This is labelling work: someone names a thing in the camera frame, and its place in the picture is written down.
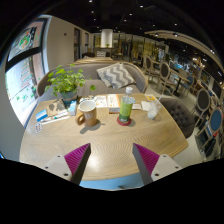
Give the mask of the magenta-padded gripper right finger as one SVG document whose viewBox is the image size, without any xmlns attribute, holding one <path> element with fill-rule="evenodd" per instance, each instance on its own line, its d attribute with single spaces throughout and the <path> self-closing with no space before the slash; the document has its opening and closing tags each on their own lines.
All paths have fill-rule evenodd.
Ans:
<svg viewBox="0 0 224 224">
<path fill-rule="evenodd" d="M 169 155 L 157 153 L 134 143 L 132 153 L 135 157 L 144 185 L 150 184 L 182 169 Z"/>
</svg>

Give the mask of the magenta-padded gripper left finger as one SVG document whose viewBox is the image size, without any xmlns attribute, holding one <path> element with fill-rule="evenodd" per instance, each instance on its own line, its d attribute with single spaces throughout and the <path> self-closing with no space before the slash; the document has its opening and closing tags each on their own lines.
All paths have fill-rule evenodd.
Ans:
<svg viewBox="0 0 224 224">
<path fill-rule="evenodd" d="M 91 144 L 82 145 L 66 155 L 56 155 L 48 161 L 43 169 L 79 185 L 91 154 Z"/>
</svg>

